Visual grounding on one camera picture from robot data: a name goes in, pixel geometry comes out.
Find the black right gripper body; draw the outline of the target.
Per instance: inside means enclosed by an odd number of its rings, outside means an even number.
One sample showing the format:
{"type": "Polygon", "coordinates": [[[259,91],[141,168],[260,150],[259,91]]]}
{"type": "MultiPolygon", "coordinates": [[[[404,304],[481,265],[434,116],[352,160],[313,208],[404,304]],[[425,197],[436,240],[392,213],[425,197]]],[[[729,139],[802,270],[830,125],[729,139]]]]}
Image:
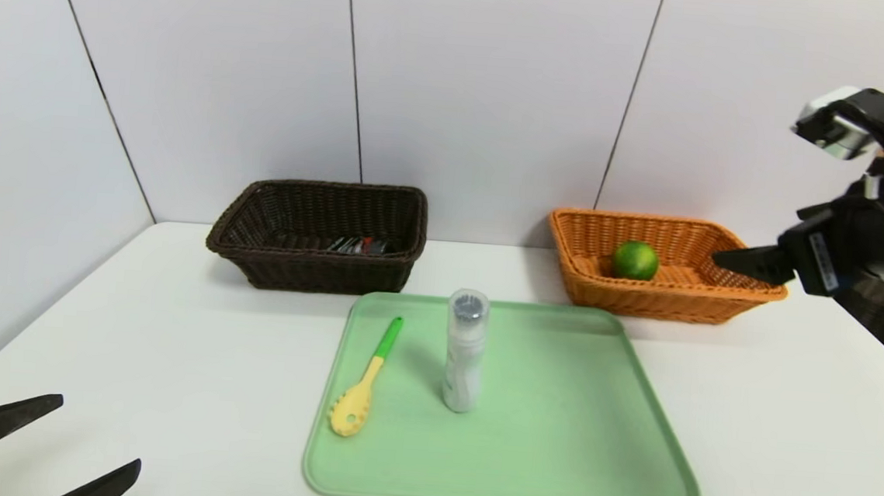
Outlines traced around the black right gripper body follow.
{"type": "Polygon", "coordinates": [[[840,196],[796,212],[778,237],[803,290],[832,297],[861,278],[884,276],[884,208],[862,196],[840,196]]]}

